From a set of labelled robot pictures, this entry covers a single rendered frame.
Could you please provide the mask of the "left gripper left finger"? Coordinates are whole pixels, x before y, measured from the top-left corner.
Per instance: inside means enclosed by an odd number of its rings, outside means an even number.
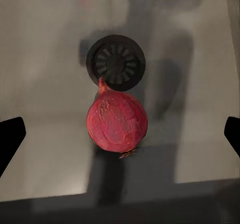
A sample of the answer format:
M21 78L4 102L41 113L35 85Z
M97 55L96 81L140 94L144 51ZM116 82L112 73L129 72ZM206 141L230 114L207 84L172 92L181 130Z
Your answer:
M26 136L22 117L0 122L0 176Z

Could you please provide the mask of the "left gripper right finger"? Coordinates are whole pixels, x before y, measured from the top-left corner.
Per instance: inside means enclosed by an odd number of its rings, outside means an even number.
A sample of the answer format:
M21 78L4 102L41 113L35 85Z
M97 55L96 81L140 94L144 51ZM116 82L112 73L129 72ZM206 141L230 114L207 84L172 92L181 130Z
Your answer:
M233 146L234 150L240 157L240 119L229 117L227 119L224 135Z

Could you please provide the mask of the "vidalia onion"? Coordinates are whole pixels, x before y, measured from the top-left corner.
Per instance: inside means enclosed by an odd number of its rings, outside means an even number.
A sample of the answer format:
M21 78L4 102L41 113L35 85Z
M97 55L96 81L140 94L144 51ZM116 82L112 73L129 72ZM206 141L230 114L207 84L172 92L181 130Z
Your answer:
M103 151L122 153L120 158L136 154L148 129L144 107L134 96L111 89L103 76L97 82L99 95L86 118L90 138Z

